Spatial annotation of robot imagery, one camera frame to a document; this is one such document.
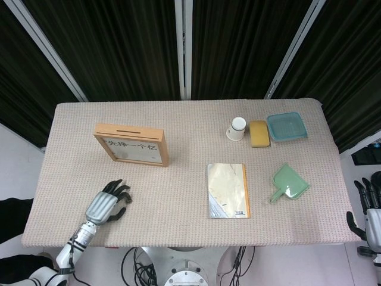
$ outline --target table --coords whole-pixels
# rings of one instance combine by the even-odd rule
[[[235,116],[247,121],[297,111],[308,139],[251,148],[248,132],[232,142]],[[93,137],[96,123],[164,128],[169,167],[119,163]],[[271,178],[289,163],[311,187],[299,199],[269,199]],[[250,219],[210,219],[208,163],[246,165]],[[102,226],[93,246],[292,245],[358,241],[346,225],[352,211],[339,152],[313,99],[59,104],[24,246],[64,245],[85,220],[85,210],[109,181],[125,179],[133,203],[117,222]]]

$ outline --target robot finger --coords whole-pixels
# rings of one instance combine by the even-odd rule
[[[112,222],[114,220],[119,220],[119,218],[121,218],[122,215],[124,215],[125,212],[126,212],[126,208],[122,207],[117,214],[115,214],[113,216],[109,216],[107,222]]]
[[[115,188],[120,184],[121,181],[122,181],[121,179],[117,181],[111,181],[105,186],[102,192],[106,192],[107,194],[112,193],[115,190]]]
[[[127,192],[121,192],[119,195],[116,196],[118,198],[117,203],[124,199],[126,201],[126,204],[129,204],[132,202],[131,196]]]
[[[120,186],[119,188],[117,188],[113,193],[112,195],[115,195],[115,196],[118,196],[122,191],[124,191],[125,189],[130,189],[129,186],[127,185],[122,185]]]

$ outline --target wooden picture frame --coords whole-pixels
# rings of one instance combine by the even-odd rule
[[[162,167],[169,164],[164,129],[98,123],[94,137],[114,161]]]

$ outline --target black cable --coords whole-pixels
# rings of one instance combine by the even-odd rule
[[[136,247],[132,247],[132,248],[130,248],[130,249],[127,251],[127,253],[124,255],[123,260],[121,261],[121,265],[120,265],[120,274],[121,274],[121,278],[122,278],[123,282],[124,282],[127,286],[130,286],[130,285],[127,283],[126,279],[124,278],[124,273],[123,273],[124,261],[126,260],[126,257],[129,255],[129,253],[130,253],[132,250],[134,250],[135,248],[136,248]]]
[[[249,268],[252,264],[252,261],[254,260],[254,254],[255,254],[255,246],[252,247],[252,256],[251,256],[249,266],[247,267],[246,271],[241,275],[241,277],[244,276],[247,273],[247,271],[249,270]]]
[[[234,260],[233,268],[229,272],[226,272],[222,275],[221,280],[220,280],[220,286],[221,286],[222,279],[224,278],[224,276],[229,274],[229,273],[232,273],[233,271],[234,271],[234,273],[233,273],[232,279],[230,280],[229,286],[239,286],[239,278],[243,277],[248,272],[248,270],[249,270],[249,268],[253,262],[254,254],[255,254],[255,247],[253,246],[253,253],[252,253],[250,263],[249,263],[247,269],[242,274],[241,273],[242,272],[241,264],[242,264],[242,260],[243,260],[243,257],[245,255],[245,252],[246,252],[245,246],[239,248],[238,253],[236,255],[236,258]]]
[[[73,276],[74,276],[75,280],[77,280],[78,282],[82,283],[83,285],[91,286],[90,284],[88,284],[88,283],[78,279],[75,272],[73,272]]]

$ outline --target white robot part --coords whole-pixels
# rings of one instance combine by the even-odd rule
[[[109,218],[118,198],[106,192],[99,192],[86,210],[86,218],[96,225],[103,225]]]
[[[365,216],[365,230],[369,247],[381,253],[381,209],[368,209]]]

